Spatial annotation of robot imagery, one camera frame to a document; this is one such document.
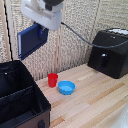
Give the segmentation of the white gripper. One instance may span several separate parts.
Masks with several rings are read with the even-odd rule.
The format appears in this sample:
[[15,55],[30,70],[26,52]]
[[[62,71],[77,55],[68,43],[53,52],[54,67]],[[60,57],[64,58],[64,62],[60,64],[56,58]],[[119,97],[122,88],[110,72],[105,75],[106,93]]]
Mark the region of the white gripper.
[[63,0],[22,0],[21,12],[42,25],[39,29],[39,37],[42,37],[46,28],[52,31],[59,29],[62,20],[61,9]]

